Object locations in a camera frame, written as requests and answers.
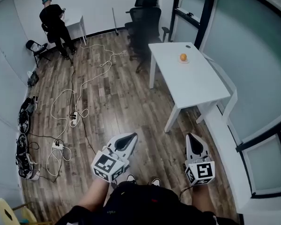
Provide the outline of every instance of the orange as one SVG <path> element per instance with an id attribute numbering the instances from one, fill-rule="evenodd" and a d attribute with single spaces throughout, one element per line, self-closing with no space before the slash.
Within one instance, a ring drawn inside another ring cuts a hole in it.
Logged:
<path id="1" fill-rule="evenodd" d="M 185 53 L 183 53 L 183 54 L 180 55 L 180 60 L 181 60 L 181 61 L 186 61 L 186 59 L 187 59 L 187 56 L 186 56 Z"/>

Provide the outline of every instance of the power strip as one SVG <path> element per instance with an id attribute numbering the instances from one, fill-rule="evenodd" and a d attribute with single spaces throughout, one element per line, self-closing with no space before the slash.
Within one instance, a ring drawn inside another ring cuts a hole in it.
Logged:
<path id="1" fill-rule="evenodd" d="M 76 124 L 77 124 L 77 119 L 78 119 L 78 112 L 74 112 L 74 119 L 72 119 L 72 123 L 73 123 L 73 125 L 75 126 Z"/>
<path id="2" fill-rule="evenodd" d="M 59 144 L 56 144 L 55 142 L 53 142 L 52 144 L 52 149 L 59 149 L 59 150 L 63 150 L 64 149 L 64 145 L 59 143 Z"/>

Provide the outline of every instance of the window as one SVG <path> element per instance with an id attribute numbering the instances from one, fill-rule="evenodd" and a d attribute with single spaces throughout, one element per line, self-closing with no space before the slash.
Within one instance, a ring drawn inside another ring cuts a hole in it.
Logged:
<path id="1" fill-rule="evenodd" d="M 251 185 L 252 198 L 281 196 L 281 123 L 237 147 Z"/>

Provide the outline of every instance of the wooden floor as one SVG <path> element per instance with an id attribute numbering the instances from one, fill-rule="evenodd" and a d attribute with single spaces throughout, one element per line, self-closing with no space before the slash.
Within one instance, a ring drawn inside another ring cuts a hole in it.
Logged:
<path id="1" fill-rule="evenodd" d="M 88 46 L 103 44 L 106 49 L 120 53 L 127 49 L 127 33 L 124 30 L 120 31 L 119 36 L 106 33 L 88 38 L 87 43 Z M 82 49 L 80 42 L 76 42 L 75 46 L 76 73 L 73 83 L 77 99 L 83 82 L 109 68 L 109 65 L 99 65 L 108 60 L 111 53 L 104 51 L 101 46 Z M 50 115 L 50 109 L 61 91 L 71 88 L 73 67 L 58 51 L 52 52 L 49 58 L 51 62 L 41 61 L 37 69 L 39 82 L 29 90 L 30 97 L 39 96 L 30 132 L 56 137 L 63 131 L 66 121 L 55 120 Z M 114 135 L 136 132 L 139 139 L 130 158 L 131 167 L 126 174 L 134 174 L 138 184 L 147 184 L 158 177 L 163 187 L 172 189 L 179 195 L 182 189 L 189 186 L 182 166 L 185 161 L 185 134 L 195 133 L 210 145 L 210 152 L 215 161 L 216 177 L 210 183 L 209 189 L 217 215 L 238 221 L 218 151 L 205 123 L 197 125 L 195 122 L 200 115 L 198 109 L 183 109 L 170 132 L 164 133 L 164 126 L 174 103 L 160 71 L 157 70 L 155 87 L 150 90 L 149 62 L 139 74 L 135 73 L 138 62 L 129 61 L 128 53 L 113 57 L 112 62 L 113 66 L 106 74 L 83 86 L 77 105 L 80 112 L 85 108 L 89 109 L 89 116 L 84 121 L 94 150 L 100 150 Z M 69 117 L 70 96 L 71 92 L 67 91 L 59 97 L 52 108 L 55 117 Z M 46 161 L 53 139 L 31 135 L 28 139 L 29 142 L 37 142 L 40 146 L 39 150 L 30 150 L 30 153 L 34 160 L 41 164 L 41 175 L 54 179 L 46 171 Z M 77 204 L 94 179 L 90 165 L 95 154 L 86 140 L 83 123 L 80 121 L 75 128 L 68 125 L 61 139 L 71 149 L 73 156 L 69 162 L 63 161 L 57 181 L 51 183 L 44 178 L 38 181 L 22 180 L 25 200 L 33 202 L 29 208 L 34 211 L 39 221 L 56 222 Z M 51 173 L 58 171 L 58 162 L 52 157 L 49 159 L 48 168 Z M 117 179 L 118 183 L 126 179 L 126 174 Z M 191 192 L 191 189 L 184 192 L 181 201 L 191 204 Z"/>

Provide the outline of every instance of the black office chair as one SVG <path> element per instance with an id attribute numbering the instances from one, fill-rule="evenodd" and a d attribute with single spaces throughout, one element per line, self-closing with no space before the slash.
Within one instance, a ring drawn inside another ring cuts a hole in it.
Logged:
<path id="1" fill-rule="evenodd" d="M 35 50 L 32 50 L 32 46 L 36 44 L 37 45 L 37 49 Z M 29 40 L 27 43 L 26 43 L 26 48 L 30 51 L 33 52 L 33 56 L 34 56 L 34 60 L 36 61 L 36 64 L 37 64 L 37 59 L 36 59 L 36 56 L 38 56 L 39 59 L 41 58 L 45 58 L 49 61 L 51 61 L 49 58 L 46 58 L 45 56 L 42 55 L 42 52 L 45 51 L 45 50 L 48 50 L 47 49 L 47 46 L 48 44 L 45 43 L 43 45 L 40 45 L 38 44 L 37 42 L 33 41 L 33 40 Z"/>
<path id="2" fill-rule="evenodd" d="M 158 0 L 136 0 L 135 7 L 157 7 Z"/>
<path id="3" fill-rule="evenodd" d="M 136 68 L 136 73 L 139 73 L 142 64 L 151 56 L 148 44 L 161 43 L 159 39 L 159 19 L 161 9 L 158 7 L 134 7 L 129 11 L 132 22 L 126 23 L 125 27 L 128 30 L 130 39 L 129 47 L 133 49 L 133 58 L 141 58 L 141 61 Z M 163 42 L 165 41 L 166 34 L 170 30 L 166 27 L 163 29 Z"/>

